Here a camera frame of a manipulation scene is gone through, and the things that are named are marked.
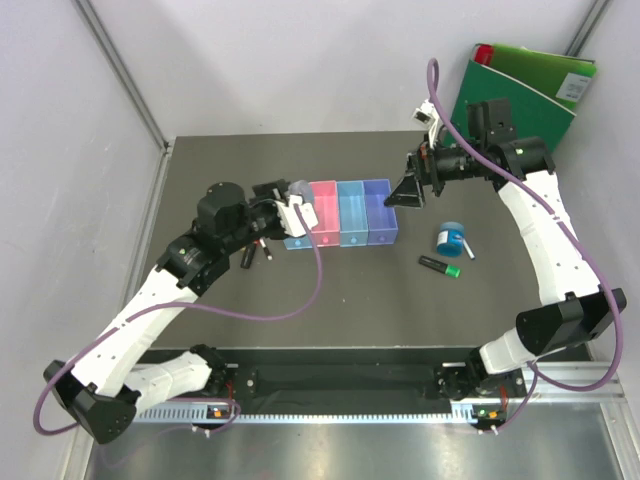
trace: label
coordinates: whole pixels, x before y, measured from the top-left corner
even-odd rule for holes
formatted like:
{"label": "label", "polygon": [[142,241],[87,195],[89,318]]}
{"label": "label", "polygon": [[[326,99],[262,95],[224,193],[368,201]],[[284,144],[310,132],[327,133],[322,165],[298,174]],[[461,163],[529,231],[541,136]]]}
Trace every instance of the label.
{"label": "label", "polygon": [[584,75],[578,75],[576,73],[567,73],[562,85],[560,85],[558,93],[556,93],[556,98],[561,98],[562,100],[568,100],[570,102],[577,102],[587,89],[589,82],[591,82],[590,77],[585,77]]}
{"label": "label", "polygon": [[447,243],[447,237],[449,235],[449,232],[447,232],[446,230],[444,232],[440,232],[438,234],[438,245],[442,245],[443,243]]}
{"label": "label", "polygon": [[451,238],[449,239],[449,243],[456,245],[458,247],[462,247],[462,242],[464,238],[459,233],[452,233]]}

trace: blue jar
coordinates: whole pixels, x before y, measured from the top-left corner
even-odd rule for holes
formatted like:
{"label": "blue jar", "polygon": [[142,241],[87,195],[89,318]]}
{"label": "blue jar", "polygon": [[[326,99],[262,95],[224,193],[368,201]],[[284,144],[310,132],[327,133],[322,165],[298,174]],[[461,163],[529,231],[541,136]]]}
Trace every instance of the blue jar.
{"label": "blue jar", "polygon": [[457,257],[464,250],[464,226],[458,222],[440,225],[436,251],[445,257]]}

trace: small tube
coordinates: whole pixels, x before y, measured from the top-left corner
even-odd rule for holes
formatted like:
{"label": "small tube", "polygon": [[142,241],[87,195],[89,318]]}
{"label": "small tube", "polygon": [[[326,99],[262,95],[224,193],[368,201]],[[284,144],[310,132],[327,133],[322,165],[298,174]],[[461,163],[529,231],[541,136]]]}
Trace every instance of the small tube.
{"label": "small tube", "polygon": [[260,246],[262,247],[262,250],[264,251],[265,257],[267,257],[267,260],[273,260],[273,255],[271,255],[271,250],[269,250],[269,247],[267,247],[267,244],[264,241],[264,238],[260,239]]}
{"label": "small tube", "polygon": [[467,255],[469,255],[469,258],[471,260],[475,260],[476,256],[473,254],[473,251],[471,250],[471,247],[467,243],[467,239],[466,238],[464,240],[462,240],[462,244],[464,245],[464,249],[467,251]]}
{"label": "small tube", "polygon": [[454,265],[447,265],[444,262],[436,260],[434,258],[421,255],[418,259],[418,263],[424,267],[440,272],[448,277],[458,278],[460,276],[460,269]]}

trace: green marker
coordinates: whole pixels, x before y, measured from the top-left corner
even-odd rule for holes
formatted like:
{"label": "green marker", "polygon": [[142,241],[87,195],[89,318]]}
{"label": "green marker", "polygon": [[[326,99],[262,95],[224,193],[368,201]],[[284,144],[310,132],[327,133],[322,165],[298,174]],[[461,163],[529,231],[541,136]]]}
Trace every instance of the green marker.
{"label": "green marker", "polygon": [[420,265],[424,265],[431,270],[435,270],[436,272],[444,273],[448,277],[458,278],[460,276],[460,269],[453,265],[447,265],[446,263],[440,262],[433,258],[426,257],[421,255],[418,259],[418,263]]}

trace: pink container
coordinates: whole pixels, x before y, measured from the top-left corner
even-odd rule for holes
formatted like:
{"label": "pink container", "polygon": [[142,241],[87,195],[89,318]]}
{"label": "pink container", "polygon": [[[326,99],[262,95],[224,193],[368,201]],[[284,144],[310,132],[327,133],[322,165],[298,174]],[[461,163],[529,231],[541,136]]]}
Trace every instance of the pink container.
{"label": "pink container", "polygon": [[340,245],[340,212],[338,210],[337,182],[311,182],[314,209],[318,216],[318,225],[311,229],[313,239],[319,247]]}

